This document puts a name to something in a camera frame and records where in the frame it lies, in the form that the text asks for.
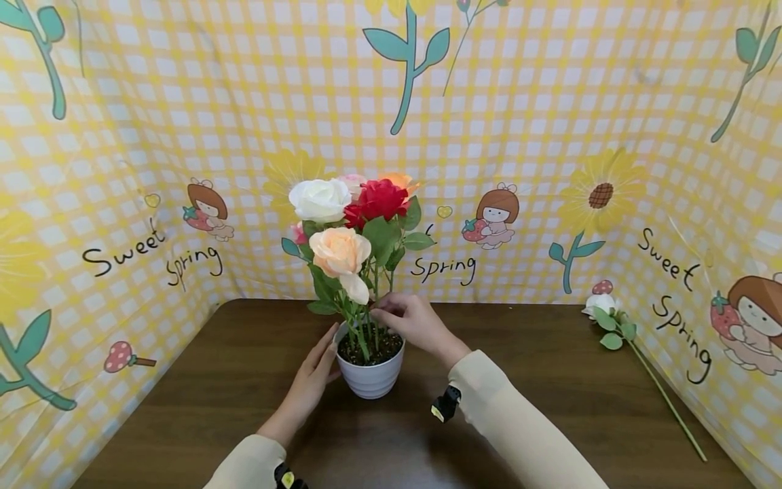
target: cartoon girl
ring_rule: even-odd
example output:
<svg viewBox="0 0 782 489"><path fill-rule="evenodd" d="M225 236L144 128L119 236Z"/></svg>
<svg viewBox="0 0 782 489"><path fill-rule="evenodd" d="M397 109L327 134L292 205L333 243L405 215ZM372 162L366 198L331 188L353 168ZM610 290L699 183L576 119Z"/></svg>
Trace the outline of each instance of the cartoon girl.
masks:
<svg viewBox="0 0 782 489"><path fill-rule="evenodd" d="M774 280L749 275L738 279L728 293L728 301L743 324L734 324L733 339L721 336L725 355L747 370L759 370L768 376L782 372L782 360L772 344L782 348L782 273Z"/></svg>
<svg viewBox="0 0 782 489"><path fill-rule="evenodd" d="M223 220L228 218L228 208L220 194L212 190L212 182L190 179L188 197L193 207L182 207L182 218L193 228L206 231L217 241L228 241L234 237L234 229Z"/></svg>
<svg viewBox="0 0 782 489"><path fill-rule="evenodd" d="M508 225L518 217L515 192L516 185L503 182L487 192L478 204L475 220L465 221L462 236L481 245L484 250L496 250L503 243L509 243L515 232L508 229Z"/></svg>

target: soil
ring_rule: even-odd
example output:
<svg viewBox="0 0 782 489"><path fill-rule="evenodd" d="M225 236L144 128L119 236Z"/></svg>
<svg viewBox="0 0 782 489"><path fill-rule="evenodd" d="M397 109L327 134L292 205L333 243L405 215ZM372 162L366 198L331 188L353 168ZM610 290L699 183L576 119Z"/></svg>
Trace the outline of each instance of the soil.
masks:
<svg viewBox="0 0 782 489"><path fill-rule="evenodd" d="M370 365L379 365L384 361L388 361L394 357L399 350L402 349L402 336L396 333L388 333L384 328L380 328L380 337L378 338L379 348L375 348L375 331L376 325L369 325L371 330L371 339L367 341L367 349L369 350L369 361L364 360L364 353L361 352L361 347L358 346L358 341L355 342L355 347L350 347L350 334L346 334L342 341L337 346L337 352L339 356L360 367L368 367ZM367 330L364 328L364 336L366 337Z"/></svg>

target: white flower pot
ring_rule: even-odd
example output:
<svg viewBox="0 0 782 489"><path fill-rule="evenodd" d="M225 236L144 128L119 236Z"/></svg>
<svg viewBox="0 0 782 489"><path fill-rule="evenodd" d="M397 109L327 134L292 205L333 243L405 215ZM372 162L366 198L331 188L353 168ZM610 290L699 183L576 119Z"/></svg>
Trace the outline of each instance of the white flower pot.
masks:
<svg viewBox="0 0 782 489"><path fill-rule="evenodd" d="M339 341L345 337L347 332L347 323L343 322L339 325L339 329L334 335L334 343L339 345ZM390 360L368 367L353 365L339 356L338 352L337 362L348 387L362 399L379 399L388 394L393 384L396 383L396 378L399 376L399 371L402 368L404 344L405 341L402 339L402 347Z"/></svg>

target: artificial rose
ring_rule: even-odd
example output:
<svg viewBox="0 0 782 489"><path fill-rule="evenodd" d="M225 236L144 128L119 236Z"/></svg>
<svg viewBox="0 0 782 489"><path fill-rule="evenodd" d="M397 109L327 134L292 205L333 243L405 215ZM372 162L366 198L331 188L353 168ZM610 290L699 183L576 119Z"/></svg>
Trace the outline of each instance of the artificial rose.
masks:
<svg viewBox="0 0 782 489"><path fill-rule="evenodd" d="M302 221L324 224L341 221L345 206L352 198L345 182L332 178L297 183L288 194L288 200Z"/></svg>
<svg viewBox="0 0 782 489"><path fill-rule="evenodd" d="M299 221L299 224L291 224L291 231L293 232L293 242L298 245L303 245L307 242L307 235L304 234L304 224Z"/></svg>
<svg viewBox="0 0 782 489"><path fill-rule="evenodd" d="M338 180L345 182L348 190L350 190L350 196L353 197L353 201L358 200L358 196L361 195L361 184L367 182L367 178L358 173L351 173L337 177Z"/></svg>
<svg viewBox="0 0 782 489"><path fill-rule="evenodd" d="M367 222L380 216L390 221L396 215L407 215L407 190L400 189L388 178L370 180L361 187L358 201L345 207L348 228L364 229Z"/></svg>
<svg viewBox="0 0 782 489"><path fill-rule="evenodd" d="M619 304L610 295L599 293L590 296L586 300L586 307L581 312L588 315L589 319L594 320L594 309L596 307L602 309L607 315L613 315L619 309Z"/></svg>
<svg viewBox="0 0 782 489"><path fill-rule="evenodd" d="M413 182L413 178L410 175L404 173L384 173L378 177L378 180L390 180L391 183L399 187L400 189L407 190L407 199L413 196L415 191L421 184L410 185Z"/></svg>
<svg viewBox="0 0 782 489"><path fill-rule="evenodd" d="M356 234L354 229L329 228L310 236L310 248L313 263L326 276L339 279L353 302L361 305L369 302L369 288L358 275L372 252L368 239Z"/></svg>

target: red rose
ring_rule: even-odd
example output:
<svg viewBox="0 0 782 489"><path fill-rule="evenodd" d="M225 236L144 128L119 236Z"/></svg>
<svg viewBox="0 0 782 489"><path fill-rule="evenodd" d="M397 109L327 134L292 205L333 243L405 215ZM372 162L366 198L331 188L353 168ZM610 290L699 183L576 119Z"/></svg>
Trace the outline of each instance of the red rose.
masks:
<svg viewBox="0 0 782 489"><path fill-rule="evenodd" d="M358 201L345 207L346 227L363 229L365 223L380 216L390 221L394 216L407 215L406 189L400 189L388 179L370 180L361 184L361 188Z"/></svg>

